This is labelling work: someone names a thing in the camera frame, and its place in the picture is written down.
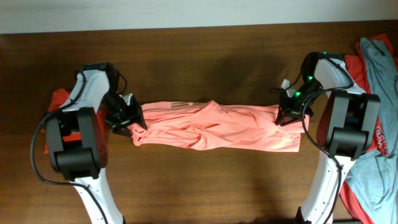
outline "gray fabric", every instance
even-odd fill
[[[381,100],[379,116],[389,158],[373,150],[357,159],[345,181],[374,223],[398,223],[398,73],[383,41],[361,39],[371,92]]]

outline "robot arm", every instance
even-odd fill
[[[87,186],[96,200],[88,191],[75,186],[92,223],[125,223],[106,181],[108,150],[96,115],[100,106],[106,110],[108,128],[114,133],[130,136],[127,126],[132,123],[146,129],[142,109],[134,96],[122,98],[117,93],[119,76],[109,63],[84,66],[77,74],[77,83],[70,95],[76,102],[45,124],[53,170],[61,172],[71,183]],[[66,141],[65,137],[71,134],[80,134],[81,138]]]
[[[298,208],[295,223],[332,223],[336,196],[355,160],[369,148],[379,111],[380,99],[366,94],[345,70],[338,55],[309,54],[301,68],[304,84],[299,90],[281,92],[276,124],[285,126],[301,121],[301,109],[310,94],[329,88],[349,86],[345,90],[327,93],[329,100],[317,129],[317,144],[328,151],[320,151],[317,171],[310,195]],[[283,88],[289,85],[287,80]],[[312,116],[308,107],[305,114]]]

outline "pink fabric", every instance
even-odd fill
[[[129,127],[136,146],[168,144],[196,150],[235,147],[272,152],[298,152],[301,123],[276,126],[278,106],[223,106],[158,102],[142,106],[148,130]]]

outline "wooden table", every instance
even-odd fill
[[[75,189],[41,183],[29,160],[52,92],[71,89],[81,64],[114,63],[141,103],[267,106],[279,101],[268,88],[293,80],[307,53],[354,54],[360,37],[381,32],[397,50],[397,21],[0,35],[1,223],[90,222]],[[313,106],[313,136],[325,103],[323,96]],[[318,162],[304,136],[299,153],[136,147],[115,135],[108,146],[108,182],[128,223],[288,220],[308,195]],[[40,135],[39,169],[62,180],[43,149]],[[351,219],[340,201],[335,218]]]

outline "wire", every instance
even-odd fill
[[[316,146],[319,150],[321,150],[321,152],[325,153],[329,158],[331,158],[331,159],[335,162],[335,164],[336,164],[336,166],[337,166],[337,168],[338,168],[338,184],[337,184],[335,199],[334,199],[334,201],[333,201],[333,205],[331,206],[329,215],[327,216],[326,220],[323,222],[323,224],[326,224],[327,221],[329,220],[329,218],[332,216],[333,211],[334,211],[334,209],[335,209],[335,207],[336,207],[336,202],[337,202],[338,194],[339,194],[339,192],[340,192],[340,185],[341,185],[341,181],[342,181],[341,170],[343,169],[343,167],[342,167],[341,164],[338,162],[338,160],[336,159],[335,156],[332,156],[328,151],[326,151],[325,148],[321,147],[317,142],[315,142],[315,140],[311,137],[310,133],[308,133],[307,127],[305,126],[305,113],[304,113],[304,112],[305,112],[305,109],[306,109],[307,106],[308,106],[308,103],[309,103],[312,99],[314,99],[314,98],[316,98],[316,97],[318,97],[318,96],[320,96],[320,95],[322,95],[322,94],[324,94],[324,93],[326,93],[326,92],[328,92],[328,91],[332,91],[332,90],[346,90],[346,89],[348,89],[348,88],[351,88],[351,87],[354,86],[354,81],[352,81],[350,75],[349,75],[344,69],[342,69],[342,67],[341,67],[340,65],[338,65],[337,63],[335,63],[334,61],[332,61],[332,60],[331,60],[330,58],[328,58],[326,55],[324,55],[324,54],[322,54],[322,53],[319,53],[319,52],[312,52],[312,53],[310,53],[310,54],[318,54],[318,55],[321,56],[322,58],[328,60],[328,61],[329,61],[331,64],[333,64],[337,69],[339,69],[340,71],[342,71],[343,74],[347,77],[347,79],[348,79],[348,81],[349,81],[349,85],[347,85],[347,86],[343,86],[343,87],[334,87],[334,88],[327,88],[327,89],[325,89],[325,90],[320,90],[320,91],[316,91],[316,92],[313,92],[313,93],[309,94],[309,95],[304,99],[303,105],[302,105],[301,110],[300,110],[300,113],[301,113],[301,122],[302,122],[302,126],[303,126],[303,129],[304,129],[305,135],[308,137],[308,139],[310,140],[310,142],[311,142],[314,146]]]
[[[122,94],[126,91],[126,89],[127,89],[127,80],[126,80],[126,78],[125,78],[121,73],[119,73],[119,75],[120,75],[120,77],[122,77],[122,79],[124,80],[124,88],[123,88],[123,90],[122,90],[120,93],[118,93],[119,95],[122,95]]]
[[[104,210],[102,209],[101,205],[98,203],[98,201],[95,198],[95,196],[93,195],[93,193],[90,191],[90,185],[85,186],[83,184],[77,184],[77,183],[56,182],[56,181],[47,180],[37,170],[36,162],[35,162],[35,154],[34,154],[35,142],[36,142],[37,135],[38,135],[40,129],[42,128],[42,126],[45,124],[46,121],[48,121],[50,118],[55,116],[57,113],[59,113],[62,110],[70,107],[71,105],[74,105],[76,103],[76,101],[80,98],[81,94],[83,93],[83,90],[86,87],[87,79],[86,79],[86,76],[85,76],[85,74],[83,72],[80,71],[80,73],[83,76],[83,84],[82,84],[77,96],[75,97],[75,99],[69,99],[70,103],[68,103],[67,105],[59,107],[58,109],[46,114],[44,116],[44,118],[40,121],[39,125],[36,127],[36,130],[35,130],[35,132],[33,134],[33,137],[32,137],[32,142],[30,143],[30,162],[32,163],[32,168],[33,168],[33,171],[34,171],[35,175],[39,178],[39,180],[41,180],[42,182],[44,182],[46,184],[81,187],[81,188],[85,189],[87,191],[87,193],[90,195],[90,197],[93,199],[93,201],[94,201],[95,205],[98,207],[99,211],[101,212],[102,217],[103,217],[103,219],[105,221],[105,224],[108,224],[108,220],[106,219],[106,215],[104,213]]]
[[[114,123],[108,121],[106,118],[104,118],[104,116],[102,116],[102,115],[99,115],[99,116],[100,116],[100,118],[103,119],[105,122],[107,122],[108,124],[114,126]]]
[[[282,92],[285,92],[285,91],[289,90],[290,88],[292,88],[294,85],[296,85],[296,83],[300,80],[300,77],[301,77],[301,72],[299,73],[299,75],[296,78],[296,80],[294,80],[294,82],[290,86],[288,86],[287,88],[282,88],[282,87],[275,88],[275,87],[272,87],[272,88],[268,89],[268,92],[269,93],[282,93]]]

